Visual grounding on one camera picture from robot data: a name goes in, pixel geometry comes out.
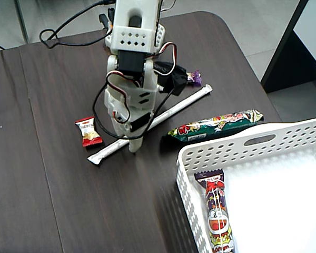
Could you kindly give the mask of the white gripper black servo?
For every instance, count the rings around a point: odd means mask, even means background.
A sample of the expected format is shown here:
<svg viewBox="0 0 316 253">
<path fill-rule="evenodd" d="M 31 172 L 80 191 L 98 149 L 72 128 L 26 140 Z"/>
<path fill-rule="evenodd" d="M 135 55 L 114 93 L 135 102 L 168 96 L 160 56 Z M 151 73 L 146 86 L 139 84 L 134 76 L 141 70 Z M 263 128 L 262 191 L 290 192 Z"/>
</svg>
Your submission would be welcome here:
<svg viewBox="0 0 316 253">
<path fill-rule="evenodd" d="M 129 140 L 129 151 L 135 153 L 143 142 L 144 132 L 154 114 L 157 89 L 107 87 L 104 104 L 111 117 L 112 130 L 104 129 L 109 135 Z"/>
</svg>

